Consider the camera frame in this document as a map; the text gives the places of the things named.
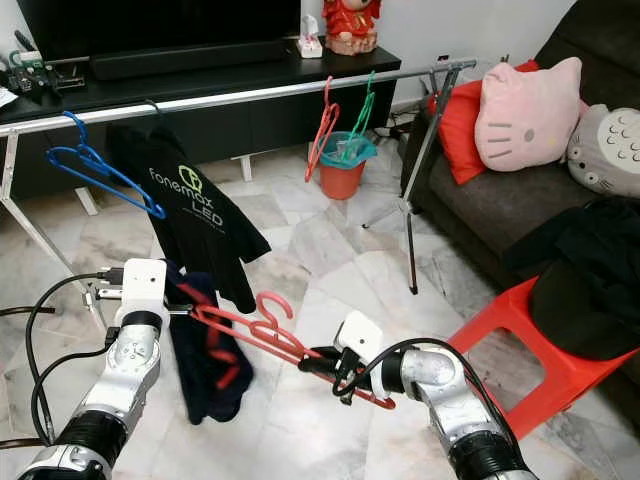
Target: television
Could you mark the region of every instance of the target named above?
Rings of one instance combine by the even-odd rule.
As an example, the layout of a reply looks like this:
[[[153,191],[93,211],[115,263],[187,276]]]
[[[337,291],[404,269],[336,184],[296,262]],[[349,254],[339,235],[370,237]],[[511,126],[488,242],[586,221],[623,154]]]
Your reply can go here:
[[[254,50],[282,42],[300,28],[300,0],[18,0],[45,61],[110,58],[126,52],[200,50],[243,45],[238,55],[265,60]],[[222,55],[229,59],[233,55]]]

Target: soundbar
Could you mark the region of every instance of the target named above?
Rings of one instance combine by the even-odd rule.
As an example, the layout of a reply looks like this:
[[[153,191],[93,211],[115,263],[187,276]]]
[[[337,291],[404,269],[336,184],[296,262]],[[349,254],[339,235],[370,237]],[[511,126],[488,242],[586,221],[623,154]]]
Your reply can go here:
[[[285,57],[285,41],[199,45],[93,55],[91,68],[98,80],[142,77],[213,67],[270,62]]]

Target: black t-shirt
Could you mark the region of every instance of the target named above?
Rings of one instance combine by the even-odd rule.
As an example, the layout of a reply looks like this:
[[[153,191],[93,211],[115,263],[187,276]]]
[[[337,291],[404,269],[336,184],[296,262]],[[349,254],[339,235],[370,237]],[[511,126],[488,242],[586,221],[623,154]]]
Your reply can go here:
[[[211,272],[220,295],[243,313],[255,298],[240,259],[271,250],[240,209],[192,164],[173,133],[156,127],[147,137],[109,125],[107,151],[114,167],[138,183],[167,217],[149,216],[167,258],[191,272]]]

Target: red cushion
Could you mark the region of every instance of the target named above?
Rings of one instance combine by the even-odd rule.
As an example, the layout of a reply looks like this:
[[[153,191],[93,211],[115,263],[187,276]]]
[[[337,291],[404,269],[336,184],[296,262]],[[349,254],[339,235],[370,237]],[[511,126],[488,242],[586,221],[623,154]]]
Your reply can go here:
[[[516,67],[516,70],[535,72],[539,68],[535,60],[529,60]],[[440,143],[442,143],[445,155],[449,160],[451,174],[458,185],[468,182],[487,169],[480,160],[475,141],[476,119],[480,113],[481,94],[482,80],[465,83],[454,88],[438,128]],[[436,111],[433,97],[427,106],[433,115]]]

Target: pink hanger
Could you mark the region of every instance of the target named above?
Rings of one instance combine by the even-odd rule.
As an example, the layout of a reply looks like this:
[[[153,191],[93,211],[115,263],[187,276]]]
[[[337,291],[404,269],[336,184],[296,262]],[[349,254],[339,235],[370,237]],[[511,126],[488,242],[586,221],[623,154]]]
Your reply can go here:
[[[324,147],[327,146],[331,132],[333,132],[333,128],[336,126],[336,122],[340,117],[340,105],[337,103],[329,103],[331,80],[333,80],[333,77],[329,76],[327,78],[327,84],[324,87],[324,111],[322,112],[322,120],[320,121],[320,128],[318,129],[316,138],[313,141],[313,146],[309,151],[309,164],[307,165],[307,171],[304,175],[304,180],[307,183],[311,180],[313,170],[316,168],[318,160],[320,160],[320,156],[322,152],[324,152]]]
[[[289,305],[289,303],[280,295],[273,292],[261,292],[256,297],[258,311],[266,320],[250,321],[239,315],[221,310],[212,305],[196,305],[191,316],[218,331],[250,343],[254,347],[258,347],[261,350],[269,352],[272,355],[296,366],[300,360],[305,357],[305,355],[315,358],[321,357],[318,352],[306,348],[293,334],[279,326],[276,316],[271,313],[264,304],[264,301],[267,299],[277,303],[282,308],[287,318],[293,318],[293,309],[291,308],[291,305]],[[220,323],[219,319],[216,319],[215,317],[226,318],[232,322],[238,322],[245,325],[249,328],[251,336],[245,335],[233,328],[223,325]],[[333,383],[333,380],[326,375],[318,373],[314,373],[314,375]],[[388,410],[391,410],[396,406],[395,402],[390,398],[382,401],[377,399],[373,393],[359,389],[355,390],[355,395]]]

